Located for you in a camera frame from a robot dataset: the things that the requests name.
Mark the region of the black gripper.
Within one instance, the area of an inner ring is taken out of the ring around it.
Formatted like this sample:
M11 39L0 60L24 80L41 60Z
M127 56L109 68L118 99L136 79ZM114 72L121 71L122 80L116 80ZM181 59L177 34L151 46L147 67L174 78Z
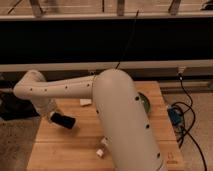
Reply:
M67 129L72 129L75 122L76 122L76 119L73 118L73 117L69 117L69 116L66 116L66 115L62 115L62 114L59 114L59 113L54 113L51 117L50 117L50 120L62 127L65 127Z

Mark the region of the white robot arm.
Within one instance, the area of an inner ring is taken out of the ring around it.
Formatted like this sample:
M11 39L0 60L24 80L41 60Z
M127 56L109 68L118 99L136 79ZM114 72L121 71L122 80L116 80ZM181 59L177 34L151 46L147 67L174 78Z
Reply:
M108 69L98 75L48 82L41 72L30 70L13 92L48 118L56 113L57 98L92 100L116 171L168 171L142 99L126 72Z

